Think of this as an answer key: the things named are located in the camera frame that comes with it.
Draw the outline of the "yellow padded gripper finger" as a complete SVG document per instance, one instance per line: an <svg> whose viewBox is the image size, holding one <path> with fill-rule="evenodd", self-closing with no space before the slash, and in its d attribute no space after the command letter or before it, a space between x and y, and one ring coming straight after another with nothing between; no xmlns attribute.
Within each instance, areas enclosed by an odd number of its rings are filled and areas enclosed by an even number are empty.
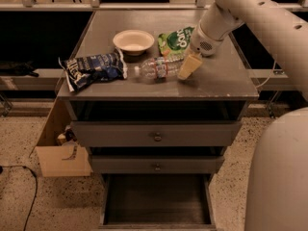
<svg viewBox="0 0 308 231"><path fill-rule="evenodd" d="M202 57L199 54L189 54L180 67L177 77L180 80L189 78L202 64Z"/></svg>

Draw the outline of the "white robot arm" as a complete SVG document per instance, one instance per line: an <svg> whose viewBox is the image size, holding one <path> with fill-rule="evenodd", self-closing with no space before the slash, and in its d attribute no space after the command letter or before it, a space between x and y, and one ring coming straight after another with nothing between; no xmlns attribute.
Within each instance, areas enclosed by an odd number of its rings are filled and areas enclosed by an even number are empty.
<svg viewBox="0 0 308 231"><path fill-rule="evenodd" d="M232 30L246 24L303 96L308 24L271 0L215 0L192 33L178 77L187 79ZM308 231L308 108L275 120L252 158L244 231Z"/></svg>

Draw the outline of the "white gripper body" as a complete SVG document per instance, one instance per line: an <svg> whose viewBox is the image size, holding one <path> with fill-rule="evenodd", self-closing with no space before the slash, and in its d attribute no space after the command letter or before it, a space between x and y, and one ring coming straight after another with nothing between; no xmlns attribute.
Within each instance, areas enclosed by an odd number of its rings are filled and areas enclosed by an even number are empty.
<svg viewBox="0 0 308 231"><path fill-rule="evenodd" d="M198 24L192 31L189 48L194 53L208 57L214 55L217 52L222 42L223 38L211 38L204 33L203 29L201 28L201 24Z"/></svg>

